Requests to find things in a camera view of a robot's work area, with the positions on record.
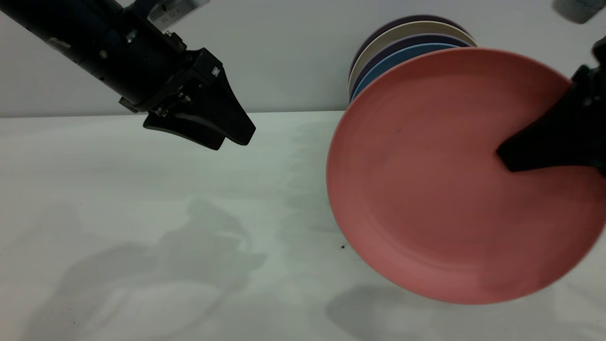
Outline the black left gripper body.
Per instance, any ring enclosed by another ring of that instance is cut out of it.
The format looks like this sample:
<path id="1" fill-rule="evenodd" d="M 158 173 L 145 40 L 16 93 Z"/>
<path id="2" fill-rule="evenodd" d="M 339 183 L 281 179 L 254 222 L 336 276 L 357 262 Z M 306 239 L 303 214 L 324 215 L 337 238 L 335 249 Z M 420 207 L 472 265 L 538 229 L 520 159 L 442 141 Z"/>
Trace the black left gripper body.
<path id="1" fill-rule="evenodd" d="M 206 48 L 186 51 L 183 63 L 160 82 L 150 97 L 138 104 L 138 112 L 167 116 L 175 108 L 193 103 L 194 97 L 213 85 L 221 73 L 223 63 Z"/>

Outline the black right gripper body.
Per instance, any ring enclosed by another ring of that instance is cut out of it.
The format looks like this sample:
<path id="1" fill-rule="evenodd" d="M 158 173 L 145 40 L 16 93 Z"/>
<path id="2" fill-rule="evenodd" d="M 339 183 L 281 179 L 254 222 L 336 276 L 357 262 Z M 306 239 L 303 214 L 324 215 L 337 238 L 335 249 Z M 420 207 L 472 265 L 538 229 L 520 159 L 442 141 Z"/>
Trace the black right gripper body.
<path id="1" fill-rule="evenodd" d="M 593 44 L 591 52 L 598 62 L 596 68 L 580 66 L 573 75 L 572 88 L 583 95 L 605 95 L 606 92 L 606 39 L 603 37 Z"/>

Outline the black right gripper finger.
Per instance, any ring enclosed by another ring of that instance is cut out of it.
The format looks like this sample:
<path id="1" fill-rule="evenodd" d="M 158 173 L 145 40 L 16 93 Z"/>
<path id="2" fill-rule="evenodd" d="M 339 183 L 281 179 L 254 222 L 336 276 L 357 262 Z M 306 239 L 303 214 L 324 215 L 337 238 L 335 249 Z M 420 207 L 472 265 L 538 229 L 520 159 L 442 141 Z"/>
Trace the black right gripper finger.
<path id="1" fill-rule="evenodd" d="M 511 172 L 584 166 L 606 172 L 605 93 L 568 91 L 539 119 L 497 149 Z"/>

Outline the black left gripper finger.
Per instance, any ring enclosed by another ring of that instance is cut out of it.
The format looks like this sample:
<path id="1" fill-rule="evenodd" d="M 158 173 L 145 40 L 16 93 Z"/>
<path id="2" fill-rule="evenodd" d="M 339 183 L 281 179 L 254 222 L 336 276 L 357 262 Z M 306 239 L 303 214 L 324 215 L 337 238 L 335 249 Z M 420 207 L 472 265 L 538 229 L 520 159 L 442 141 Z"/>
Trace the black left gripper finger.
<path id="1" fill-rule="evenodd" d="M 221 73 L 213 85 L 204 88 L 194 97 L 193 103 L 183 112 L 216 115 L 219 129 L 226 139 L 239 145 L 248 145 L 256 127 L 236 99 L 227 76 Z"/>
<path id="2" fill-rule="evenodd" d="M 149 114 L 143 127 L 177 135 L 212 150 L 219 150 L 226 138 L 219 129 L 214 114 L 196 114 L 189 111 L 169 112 L 165 115 Z"/>

